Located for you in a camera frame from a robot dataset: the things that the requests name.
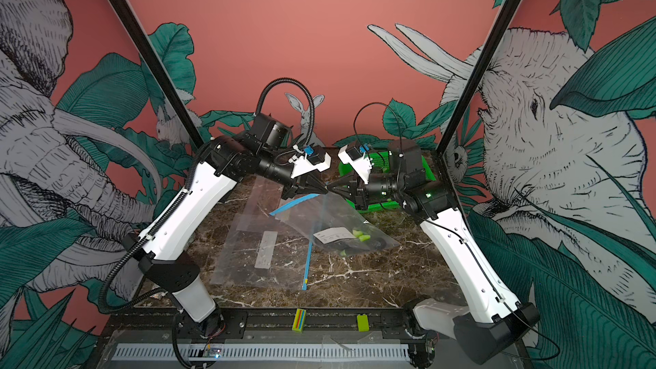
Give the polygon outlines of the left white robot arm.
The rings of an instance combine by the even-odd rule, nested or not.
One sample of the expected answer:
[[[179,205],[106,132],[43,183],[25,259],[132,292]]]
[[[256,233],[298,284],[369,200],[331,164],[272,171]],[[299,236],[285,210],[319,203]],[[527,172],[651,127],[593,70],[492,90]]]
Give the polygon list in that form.
[[[258,114],[251,129],[203,145],[174,201],[129,241],[130,254],[145,277],[198,324],[218,317],[219,311],[198,265],[186,254],[186,245],[214,206],[250,175],[282,186],[285,199],[327,192],[319,173],[331,166],[331,157],[320,146],[295,145],[284,162],[281,144],[289,131],[275,119]]]

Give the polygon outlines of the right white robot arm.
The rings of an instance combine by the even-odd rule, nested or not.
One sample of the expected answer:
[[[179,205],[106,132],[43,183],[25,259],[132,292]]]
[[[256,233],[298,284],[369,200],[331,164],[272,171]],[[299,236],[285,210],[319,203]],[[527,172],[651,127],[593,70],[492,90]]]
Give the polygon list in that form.
[[[375,203],[398,203],[435,244],[456,278],[467,306],[426,299],[412,308],[423,331],[454,338],[467,357],[482,365],[502,353],[540,320],[537,307],[521,302],[502,281],[476,244],[449,181],[428,179],[420,147],[411,139],[388,145],[389,170],[377,173],[373,149],[359,142],[340,148],[351,177],[331,183],[331,191],[359,210]]]

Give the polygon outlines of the dark purple eggplant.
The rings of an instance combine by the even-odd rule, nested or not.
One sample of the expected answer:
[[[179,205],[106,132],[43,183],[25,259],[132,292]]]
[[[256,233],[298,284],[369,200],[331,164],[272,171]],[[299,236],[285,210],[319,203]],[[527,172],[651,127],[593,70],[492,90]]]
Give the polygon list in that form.
[[[351,231],[344,227],[331,229],[329,239],[326,248],[341,257],[369,254],[390,247],[385,238],[372,236],[357,229]]]

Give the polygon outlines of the clear zip bag blue zipper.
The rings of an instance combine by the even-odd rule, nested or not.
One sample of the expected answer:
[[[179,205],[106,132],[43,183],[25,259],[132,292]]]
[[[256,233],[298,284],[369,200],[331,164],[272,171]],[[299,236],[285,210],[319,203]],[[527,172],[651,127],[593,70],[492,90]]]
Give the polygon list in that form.
[[[389,243],[389,249],[399,246],[396,239],[375,227],[348,205],[346,200],[334,193],[301,196],[284,203],[270,215],[307,237],[319,249],[337,255],[338,253],[327,249],[326,244],[330,242],[330,230],[338,227],[351,231],[357,229],[372,236],[385,238]]]

